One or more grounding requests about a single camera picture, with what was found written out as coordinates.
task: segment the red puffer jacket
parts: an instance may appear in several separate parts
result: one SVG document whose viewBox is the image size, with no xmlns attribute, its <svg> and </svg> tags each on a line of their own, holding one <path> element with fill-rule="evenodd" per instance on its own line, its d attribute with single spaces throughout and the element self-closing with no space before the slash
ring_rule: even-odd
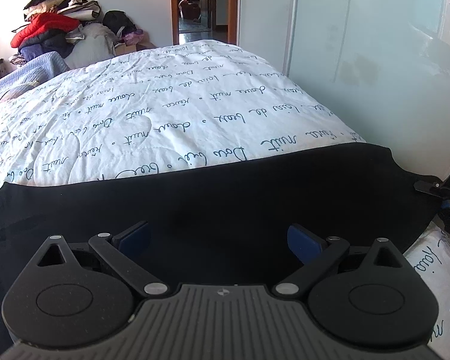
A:
<svg viewBox="0 0 450 360">
<path fill-rule="evenodd" d="M 71 17 L 56 13 L 42 13 L 34 18 L 31 24 L 29 24 L 26 28 L 20 32 L 17 32 L 10 42 L 10 45 L 13 48 L 18 48 L 24 40 L 40 35 L 47 30 L 51 30 L 52 28 L 70 32 L 75 30 L 79 24 L 79 20 L 72 19 Z"/>
</svg>

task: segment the frosted glass panel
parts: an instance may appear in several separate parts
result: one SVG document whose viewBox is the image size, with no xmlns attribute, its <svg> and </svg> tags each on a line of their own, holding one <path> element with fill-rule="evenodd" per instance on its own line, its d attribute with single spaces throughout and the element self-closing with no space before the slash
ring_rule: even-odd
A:
<svg viewBox="0 0 450 360">
<path fill-rule="evenodd" d="M 298 0 L 290 78 L 404 169 L 450 165 L 450 0 Z"/>
</svg>

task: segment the tiled floor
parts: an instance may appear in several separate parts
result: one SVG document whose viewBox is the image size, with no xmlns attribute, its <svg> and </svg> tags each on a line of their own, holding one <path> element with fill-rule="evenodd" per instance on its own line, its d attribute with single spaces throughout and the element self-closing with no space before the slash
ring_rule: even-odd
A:
<svg viewBox="0 0 450 360">
<path fill-rule="evenodd" d="M 179 33 L 183 34 L 188 32 L 208 31 L 208 28 L 204 27 L 201 23 L 195 23 L 193 20 L 185 20 L 179 17 L 178 30 Z"/>
<path fill-rule="evenodd" d="M 190 32 L 180 34 L 180 44 L 200 41 L 202 39 L 214 39 L 216 41 L 227 43 L 228 34 L 221 31 Z"/>
</svg>

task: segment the triangular cutout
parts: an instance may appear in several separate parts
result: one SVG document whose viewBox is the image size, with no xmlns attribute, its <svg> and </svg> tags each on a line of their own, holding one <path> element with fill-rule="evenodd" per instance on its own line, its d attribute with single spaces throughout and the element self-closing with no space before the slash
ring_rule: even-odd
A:
<svg viewBox="0 0 450 360">
<path fill-rule="evenodd" d="M 64 264 L 65 260 L 58 245 L 50 245 L 47 252 L 43 255 L 38 266 L 57 266 Z"/>
<path fill-rule="evenodd" d="M 402 264 L 396 259 L 393 253 L 386 247 L 381 247 L 374 264 L 376 266 L 388 266 L 390 268 L 402 268 Z"/>
</svg>

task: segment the white pillow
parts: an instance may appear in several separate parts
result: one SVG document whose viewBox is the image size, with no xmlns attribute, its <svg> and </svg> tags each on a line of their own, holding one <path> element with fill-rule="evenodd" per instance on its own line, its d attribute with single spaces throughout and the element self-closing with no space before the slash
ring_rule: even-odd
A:
<svg viewBox="0 0 450 360">
<path fill-rule="evenodd" d="M 404 256 L 438 300 L 438 320 L 428 346 L 450 360 L 450 238 L 432 222 Z"/>
</svg>

